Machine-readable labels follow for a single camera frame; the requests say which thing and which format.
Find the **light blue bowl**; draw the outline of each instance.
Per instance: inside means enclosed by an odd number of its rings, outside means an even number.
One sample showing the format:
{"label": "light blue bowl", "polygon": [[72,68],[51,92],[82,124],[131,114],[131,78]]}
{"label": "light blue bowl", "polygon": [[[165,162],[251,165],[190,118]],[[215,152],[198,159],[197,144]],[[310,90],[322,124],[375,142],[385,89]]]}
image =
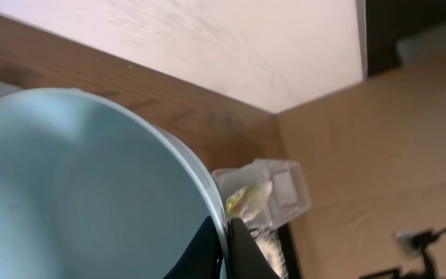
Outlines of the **light blue bowl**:
{"label": "light blue bowl", "polygon": [[202,163],[77,89],[0,99],[0,278],[162,278],[224,210]]}

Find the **white wall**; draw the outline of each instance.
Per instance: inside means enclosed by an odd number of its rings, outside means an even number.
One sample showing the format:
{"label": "white wall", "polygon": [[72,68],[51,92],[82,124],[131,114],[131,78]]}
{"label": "white wall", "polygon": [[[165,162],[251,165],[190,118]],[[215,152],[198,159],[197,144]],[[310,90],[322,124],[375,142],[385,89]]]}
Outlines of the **white wall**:
{"label": "white wall", "polygon": [[355,0],[0,0],[0,13],[270,112],[362,79]]}

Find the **transparent plastic box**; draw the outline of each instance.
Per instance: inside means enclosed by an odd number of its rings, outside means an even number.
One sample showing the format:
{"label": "transparent plastic box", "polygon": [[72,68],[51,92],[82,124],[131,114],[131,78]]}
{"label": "transparent plastic box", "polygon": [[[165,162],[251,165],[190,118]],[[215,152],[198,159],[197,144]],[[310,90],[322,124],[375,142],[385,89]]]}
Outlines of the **transparent plastic box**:
{"label": "transparent plastic box", "polygon": [[311,206],[304,174],[293,160],[256,159],[242,168],[219,169],[212,175],[225,211],[227,200],[238,190],[249,185],[257,189],[253,200],[247,201],[252,213],[257,212],[253,218],[244,220],[250,229],[277,229]]}

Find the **brown wooden surface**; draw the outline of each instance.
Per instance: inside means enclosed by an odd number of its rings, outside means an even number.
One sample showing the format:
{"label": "brown wooden surface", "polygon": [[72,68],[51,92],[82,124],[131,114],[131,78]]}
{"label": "brown wooden surface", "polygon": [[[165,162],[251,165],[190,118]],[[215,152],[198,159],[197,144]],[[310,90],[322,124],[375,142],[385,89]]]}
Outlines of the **brown wooden surface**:
{"label": "brown wooden surface", "polygon": [[283,157],[270,114],[1,16],[0,81],[102,95],[182,139],[210,170]]}
{"label": "brown wooden surface", "polygon": [[[398,230],[446,226],[446,56],[279,115],[313,208],[292,221],[306,278],[403,265]],[[446,236],[431,248],[446,275]]]}

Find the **tan wall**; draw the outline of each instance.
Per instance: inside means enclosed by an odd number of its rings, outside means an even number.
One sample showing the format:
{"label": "tan wall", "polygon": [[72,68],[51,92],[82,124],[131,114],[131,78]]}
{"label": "tan wall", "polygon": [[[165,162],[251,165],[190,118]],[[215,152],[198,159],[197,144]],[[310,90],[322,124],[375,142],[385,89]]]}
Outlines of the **tan wall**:
{"label": "tan wall", "polygon": [[[292,222],[305,278],[403,265],[401,229],[446,226],[446,56],[278,116],[313,208]],[[446,236],[431,250],[446,275]]]}

